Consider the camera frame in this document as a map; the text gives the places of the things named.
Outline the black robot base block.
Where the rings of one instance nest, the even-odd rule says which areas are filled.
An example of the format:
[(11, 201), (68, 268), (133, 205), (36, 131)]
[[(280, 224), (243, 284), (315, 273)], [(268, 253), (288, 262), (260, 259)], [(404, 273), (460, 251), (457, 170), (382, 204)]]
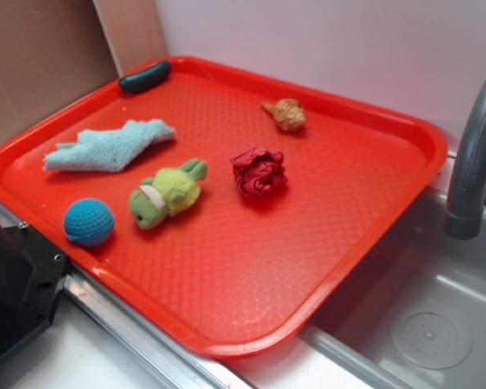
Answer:
[(37, 229), (0, 225), (0, 364), (52, 325), (69, 266)]

